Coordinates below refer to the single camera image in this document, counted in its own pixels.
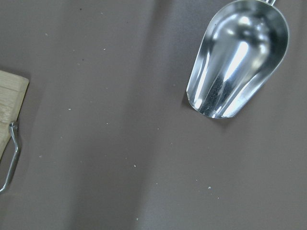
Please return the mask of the shiny metal scoop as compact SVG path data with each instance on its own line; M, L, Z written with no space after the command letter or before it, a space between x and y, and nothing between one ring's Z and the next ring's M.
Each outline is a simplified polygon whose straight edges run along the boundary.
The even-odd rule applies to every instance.
M213 119L232 118L276 71L289 46L289 26L272 0L236 0L208 24L186 94Z

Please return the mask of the bamboo cutting board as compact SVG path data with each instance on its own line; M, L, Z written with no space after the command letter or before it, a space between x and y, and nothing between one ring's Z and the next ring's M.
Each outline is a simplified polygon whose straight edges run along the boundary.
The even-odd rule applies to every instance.
M9 141L9 124L16 121L29 84L27 78L0 72L0 153Z

